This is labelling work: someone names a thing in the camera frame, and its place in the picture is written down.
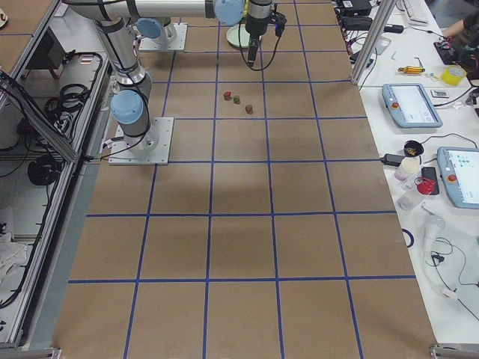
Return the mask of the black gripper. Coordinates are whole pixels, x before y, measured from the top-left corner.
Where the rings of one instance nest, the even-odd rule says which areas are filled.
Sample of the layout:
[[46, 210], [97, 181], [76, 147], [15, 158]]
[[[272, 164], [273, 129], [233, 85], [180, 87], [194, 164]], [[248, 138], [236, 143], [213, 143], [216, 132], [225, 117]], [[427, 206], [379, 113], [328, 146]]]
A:
[[253, 67], [259, 48], [259, 37], [266, 33], [268, 25], [276, 26], [276, 35], [281, 36], [286, 25], [286, 16], [278, 12], [273, 1], [249, 1], [245, 29], [250, 34], [248, 42], [248, 67]]

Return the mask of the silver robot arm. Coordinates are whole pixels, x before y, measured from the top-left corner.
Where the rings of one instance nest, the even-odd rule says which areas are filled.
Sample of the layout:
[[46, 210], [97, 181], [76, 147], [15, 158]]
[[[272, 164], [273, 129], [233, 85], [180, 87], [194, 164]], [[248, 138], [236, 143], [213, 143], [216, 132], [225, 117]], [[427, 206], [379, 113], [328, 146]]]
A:
[[170, 43], [177, 38], [177, 31], [170, 17], [139, 18], [135, 25], [143, 37], [156, 43]]
[[126, 21], [171, 18], [173, 16], [217, 19], [226, 25], [235, 25], [245, 19], [249, 34], [248, 54], [242, 59], [253, 71], [260, 38], [269, 25], [275, 26], [275, 36], [281, 39], [287, 18], [277, 11], [271, 1], [65, 1], [73, 11], [94, 22], [109, 60], [114, 66], [116, 81], [121, 88], [134, 88], [144, 101], [148, 92], [141, 92], [139, 84], [146, 72], [134, 50], [132, 35]]

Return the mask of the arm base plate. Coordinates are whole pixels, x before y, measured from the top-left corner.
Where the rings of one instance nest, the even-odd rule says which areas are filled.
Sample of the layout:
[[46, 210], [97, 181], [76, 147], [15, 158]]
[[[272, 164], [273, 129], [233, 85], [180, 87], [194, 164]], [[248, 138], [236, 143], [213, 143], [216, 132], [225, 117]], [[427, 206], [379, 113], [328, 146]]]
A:
[[121, 139], [112, 145], [114, 155], [107, 158], [110, 165], [167, 165], [171, 149], [171, 138], [174, 128], [173, 117], [152, 117], [150, 129], [141, 142], [132, 138]]
[[186, 45], [188, 24], [185, 22], [169, 23], [166, 26], [153, 24], [151, 29], [141, 33], [140, 52], [174, 52], [183, 51]]

